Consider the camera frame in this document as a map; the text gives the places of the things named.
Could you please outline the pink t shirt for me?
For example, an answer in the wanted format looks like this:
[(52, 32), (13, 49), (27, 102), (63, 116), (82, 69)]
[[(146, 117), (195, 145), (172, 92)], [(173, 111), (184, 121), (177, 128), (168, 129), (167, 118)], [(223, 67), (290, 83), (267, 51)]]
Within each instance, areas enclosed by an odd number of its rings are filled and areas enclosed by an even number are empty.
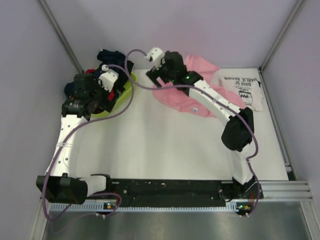
[[(213, 90), (223, 96), (228, 102), (238, 106), (241, 109), (246, 108), (245, 102), (231, 90), (227, 90), (222, 86), (212, 84), (211, 80), (220, 67), (214, 65), (200, 56), (188, 55), (184, 59), (184, 64), (188, 71), (195, 71), (200, 74), (203, 79), (209, 84)], [(215, 118), (216, 116), (211, 113), (205, 106), (198, 101), (186, 96), (183, 92), (176, 88), (165, 90), (153, 90), (153, 96), (160, 103), (181, 113), (190, 113), (204, 118)]]

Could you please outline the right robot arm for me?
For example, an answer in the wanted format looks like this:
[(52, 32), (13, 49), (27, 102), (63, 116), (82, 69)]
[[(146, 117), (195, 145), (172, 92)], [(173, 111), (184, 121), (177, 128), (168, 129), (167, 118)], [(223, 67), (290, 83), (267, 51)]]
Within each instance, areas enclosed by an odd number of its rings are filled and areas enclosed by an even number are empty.
[(221, 141), (231, 152), (234, 194), (245, 198), (257, 188), (256, 197), (260, 198), (262, 187), (251, 165), (259, 152), (253, 111), (231, 103), (198, 72), (188, 70), (178, 52), (164, 52), (154, 47), (145, 57), (152, 64), (146, 75), (155, 84), (157, 92), (169, 89), (172, 84), (172, 88), (199, 102), (217, 117), (224, 127)]

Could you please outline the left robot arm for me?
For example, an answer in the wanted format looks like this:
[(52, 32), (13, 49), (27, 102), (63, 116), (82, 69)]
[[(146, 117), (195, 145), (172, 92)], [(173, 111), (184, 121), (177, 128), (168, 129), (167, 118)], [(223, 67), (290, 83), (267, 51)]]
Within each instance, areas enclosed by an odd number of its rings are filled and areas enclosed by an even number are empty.
[(111, 69), (99, 77), (91, 73), (74, 76), (73, 87), (61, 106), (61, 126), (54, 156), (45, 175), (36, 179), (36, 186), (48, 202), (80, 205), (95, 193), (105, 199), (113, 194), (114, 187), (108, 183), (107, 174), (78, 177), (76, 167), (84, 124), (97, 110), (112, 110), (109, 100), (118, 78), (118, 73)]

